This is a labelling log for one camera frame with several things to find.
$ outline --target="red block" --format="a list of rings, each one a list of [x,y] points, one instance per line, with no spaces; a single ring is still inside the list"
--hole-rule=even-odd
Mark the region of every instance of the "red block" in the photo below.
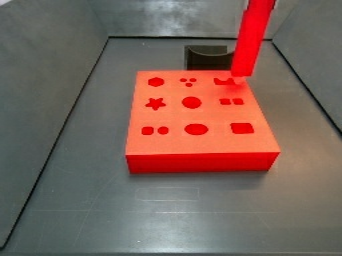
[[[131,173],[266,171],[279,152],[244,78],[230,71],[137,73],[125,144]]]

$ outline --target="gray floor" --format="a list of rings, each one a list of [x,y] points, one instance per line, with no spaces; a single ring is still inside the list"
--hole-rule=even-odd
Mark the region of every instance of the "gray floor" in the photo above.
[[[342,252],[341,135],[270,42],[248,79],[282,148],[270,172],[128,174],[135,72],[224,43],[109,40],[4,254]]]

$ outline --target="metal enclosure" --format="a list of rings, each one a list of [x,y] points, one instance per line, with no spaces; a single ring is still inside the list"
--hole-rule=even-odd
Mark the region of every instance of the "metal enclosure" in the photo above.
[[[300,1],[274,44],[342,131],[342,1]]]
[[[107,34],[85,0],[0,7],[0,247],[25,204]]]
[[[236,38],[247,0],[88,0],[113,37]],[[299,0],[278,0],[272,38]]]

